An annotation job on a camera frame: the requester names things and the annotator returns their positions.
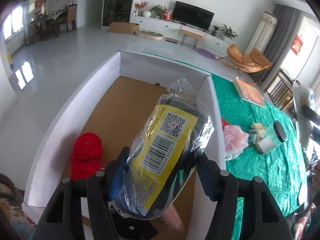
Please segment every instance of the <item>white tv cabinet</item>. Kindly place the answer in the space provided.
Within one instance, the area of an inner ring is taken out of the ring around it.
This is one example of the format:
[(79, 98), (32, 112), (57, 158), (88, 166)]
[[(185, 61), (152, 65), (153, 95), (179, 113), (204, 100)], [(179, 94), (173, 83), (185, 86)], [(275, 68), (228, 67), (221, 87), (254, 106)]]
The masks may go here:
[[(140, 17), (140, 16), (131, 16), (130, 22), (140, 24), (141, 30), (158, 32), (163, 34), (165, 37), (173, 38), (178, 41), (182, 41), (182, 38), (183, 38), (183, 34), (180, 33), (181, 29), (186, 29), (188, 31), (198, 33), (204, 36), (204, 41), (203, 42), (199, 41), (198, 46), (203, 46), (204, 49), (221, 57), (226, 55), (227, 48), (230, 46), (229, 43), (217, 37), (214, 37), (209, 33), (205, 33), (197, 29), (191, 28), (189, 26), (185, 26), (175, 22), (167, 22), (157, 18), (146, 18), (146, 17)], [(194, 38), (188, 36), (185, 42), (189, 44), (193, 44)]]

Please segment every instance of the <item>qr code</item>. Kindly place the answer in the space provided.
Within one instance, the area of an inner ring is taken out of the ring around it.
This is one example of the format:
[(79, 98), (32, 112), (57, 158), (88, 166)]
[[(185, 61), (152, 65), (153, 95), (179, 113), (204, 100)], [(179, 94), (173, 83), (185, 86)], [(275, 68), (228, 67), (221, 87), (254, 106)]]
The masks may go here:
[(167, 113), (162, 126), (160, 128), (161, 131), (178, 138), (181, 131), (184, 129), (186, 123), (186, 119), (171, 112)]

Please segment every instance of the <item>metal screw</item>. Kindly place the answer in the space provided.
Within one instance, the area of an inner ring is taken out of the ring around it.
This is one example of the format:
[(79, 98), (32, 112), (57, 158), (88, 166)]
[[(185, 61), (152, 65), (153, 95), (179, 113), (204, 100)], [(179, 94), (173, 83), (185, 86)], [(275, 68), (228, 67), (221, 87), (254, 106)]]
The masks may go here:
[(71, 181), (70, 177), (65, 177), (62, 179), (62, 183), (69, 183)]
[(229, 176), (229, 171), (226, 171), (226, 170), (222, 170), (222, 171), (220, 171), (220, 174), (222, 175), (222, 176)]
[(254, 180), (258, 183), (261, 183), (263, 180), (260, 177), (254, 177)]
[(102, 177), (104, 175), (104, 171), (97, 171), (96, 176), (97, 177)]

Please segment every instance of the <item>potted plant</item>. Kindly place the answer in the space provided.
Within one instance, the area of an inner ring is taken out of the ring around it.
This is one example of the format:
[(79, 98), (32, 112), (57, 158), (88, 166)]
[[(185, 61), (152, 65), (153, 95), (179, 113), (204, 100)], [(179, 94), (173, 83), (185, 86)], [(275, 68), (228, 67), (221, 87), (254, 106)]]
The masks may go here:
[(224, 35), (224, 39), (223, 39), (224, 41), (227, 41), (227, 42), (229, 42), (230, 40), (234, 41), (238, 37), (238, 34), (234, 32), (231, 29), (231, 27), (227, 27), (225, 24), (224, 24), (224, 28), (222, 28), (221, 30)]
[(141, 1), (140, 3), (135, 3), (134, 7), (136, 8), (135, 16), (142, 16), (142, 10), (147, 7), (149, 2), (147, 1)]
[(162, 6), (162, 5), (158, 4), (156, 6), (153, 6), (151, 8), (151, 11), (155, 12), (155, 18), (161, 18), (163, 11), (166, 10), (166, 9), (167, 8), (165, 6)]
[(217, 31), (219, 30), (220, 28), (216, 25), (213, 25), (213, 29), (212, 29), (212, 33), (211, 35), (212, 36), (216, 36), (217, 35)]

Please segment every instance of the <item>open box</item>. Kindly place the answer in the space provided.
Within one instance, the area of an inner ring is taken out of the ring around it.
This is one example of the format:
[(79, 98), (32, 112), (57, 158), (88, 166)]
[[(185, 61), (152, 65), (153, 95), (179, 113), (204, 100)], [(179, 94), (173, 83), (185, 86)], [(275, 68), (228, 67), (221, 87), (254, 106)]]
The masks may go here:
[[(122, 147), (131, 146), (165, 92), (164, 88), (182, 77), (188, 80), (211, 114), (215, 131), (205, 149), (206, 155), (216, 161), (220, 169), (225, 169), (221, 116), (211, 74), (170, 59), (119, 51), (82, 83), (52, 122), (31, 167), (23, 211), (38, 223), (60, 182), (78, 135), (87, 131), (97, 133), (109, 160), (115, 159)], [(192, 189), (190, 223), (185, 225), (189, 226), (187, 239), (205, 239), (216, 203), (205, 196), (197, 175)]]

